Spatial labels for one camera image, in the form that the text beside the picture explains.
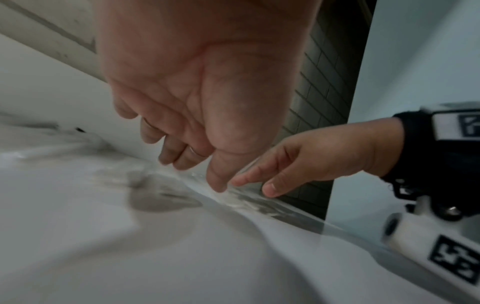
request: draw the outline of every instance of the palm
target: palm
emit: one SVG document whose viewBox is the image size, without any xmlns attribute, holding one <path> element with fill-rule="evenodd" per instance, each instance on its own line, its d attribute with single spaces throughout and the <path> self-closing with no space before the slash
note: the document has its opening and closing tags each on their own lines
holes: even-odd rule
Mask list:
<svg viewBox="0 0 480 304">
<path fill-rule="evenodd" d="M 233 0 L 97 4 L 114 95 L 195 150 L 213 146 L 214 188 L 269 147 L 288 109 L 309 18 L 279 10 Z"/>
</svg>

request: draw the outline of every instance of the hand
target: hand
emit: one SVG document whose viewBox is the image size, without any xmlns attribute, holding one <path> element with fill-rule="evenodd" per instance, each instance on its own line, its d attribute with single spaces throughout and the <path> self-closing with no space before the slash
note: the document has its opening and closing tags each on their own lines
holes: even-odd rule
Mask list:
<svg viewBox="0 0 480 304">
<path fill-rule="evenodd" d="M 216 191 L 268 149 L 289 107 L 320 0 L 97 0 L 114 106 L 142 138 L 166 135 L 180 170 L 213 153 Z"/>
<path fill-rule="evenodd" d="M 403 145 L 404 129 L 397 118 L 312 130 L 284 139 L 231 183 L 266 181 L 264 195 L 277 197 L 313 180 L 362 170 L 385 176 L 398 162 Z"/>
</svg>

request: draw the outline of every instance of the wrist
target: wrist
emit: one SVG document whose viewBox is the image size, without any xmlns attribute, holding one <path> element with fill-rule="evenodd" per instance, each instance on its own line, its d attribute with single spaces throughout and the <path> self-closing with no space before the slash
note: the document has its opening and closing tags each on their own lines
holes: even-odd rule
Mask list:
<svg viewBox="0 0 480 304">
<path fill-rule="evenodd" d="M 364 123 L 369 140 L 365 172 L 383 177 L 398 162 L 404 147 L 405 132 L 398 118 L 384 118 Z"/>
</svg>

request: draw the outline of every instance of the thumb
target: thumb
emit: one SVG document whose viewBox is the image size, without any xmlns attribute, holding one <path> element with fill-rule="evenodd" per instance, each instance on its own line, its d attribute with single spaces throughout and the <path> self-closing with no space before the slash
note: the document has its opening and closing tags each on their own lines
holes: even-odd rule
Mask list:
<svg viewBox="0 0 480 304">
<path fill-rule="evenodd" d="M 208 164 L 206 181 L 213 190 L 217 192 L 225 191 L 227 189 L 227 183 L 235 174 L 262 155 L 265 150 L 267 150 L 267 148 L 246 154 L 215 150 L 211 157 L 210 164 Z"/>
<path fill-rule="evenodd" d="M 308 178 L 305 166 L 297 159 L 290 166 L 266 182 L 262 187 L 262 191 L 266 197 L 277 197 L 311 180 L 312 179 Z"/>
</svg>

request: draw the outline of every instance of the child hand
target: child hand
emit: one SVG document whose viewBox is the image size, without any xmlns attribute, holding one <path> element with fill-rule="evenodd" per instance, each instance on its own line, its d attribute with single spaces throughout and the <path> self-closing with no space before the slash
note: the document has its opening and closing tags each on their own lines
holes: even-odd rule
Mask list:
<svg viewBox="0 0 480 304">
<path fill-rule="evenodd" d="M 277 197 L 313 180 L 362 170 L 384 176 L 397 163 L 403 145 L 404 130 L 397 118 L 312 130 L 284 139 L 231 183 L 266 181 L 264 195 Z"/>
</svg>

